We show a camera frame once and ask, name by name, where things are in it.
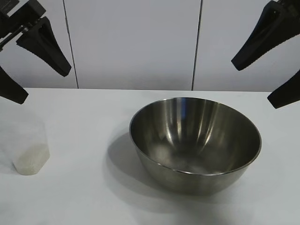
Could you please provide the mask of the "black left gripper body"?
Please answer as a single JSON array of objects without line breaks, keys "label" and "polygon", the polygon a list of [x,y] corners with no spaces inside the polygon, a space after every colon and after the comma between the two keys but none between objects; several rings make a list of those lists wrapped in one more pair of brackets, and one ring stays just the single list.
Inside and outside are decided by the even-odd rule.
[{"label": "black left gripper body", "polygon": [[37,0],[29,0],[12,15],[8,15],[18,3],[18,0],[2,0],[0,2],[1,49],[19,33],[28,32],[46,12],[46,9]]}]

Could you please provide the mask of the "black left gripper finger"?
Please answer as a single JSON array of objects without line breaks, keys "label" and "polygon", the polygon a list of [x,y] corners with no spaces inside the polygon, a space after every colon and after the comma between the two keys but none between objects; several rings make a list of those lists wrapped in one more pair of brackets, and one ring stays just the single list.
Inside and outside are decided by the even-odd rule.
[{"label": "black left gripper finger", "polygon": [[61,76],[67,76],[71,65],[61,51],[49,19],[44,16],[16,41],[17,45],[38,56]]},{"label": "black left gripper finger", "polygon": [[0,68],[0,96],[18,104],[23,104],[28,97],[27,91],[16,83]]}]

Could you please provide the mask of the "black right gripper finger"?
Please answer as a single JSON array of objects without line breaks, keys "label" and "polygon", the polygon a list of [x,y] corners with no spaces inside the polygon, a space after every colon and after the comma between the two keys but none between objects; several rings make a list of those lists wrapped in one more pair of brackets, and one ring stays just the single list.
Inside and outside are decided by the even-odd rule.
[{"label": "black right gripper finger", "polygon": [[269,1],[263,8],[251,35],[231,60],[241,71],[265,53],[300,34],[300,2]]},{"label": "black right gripper finger", "polygon": [[300,100],[300,71],[288,81],[271,92],[268,101],[276,109],[295,103]]}]

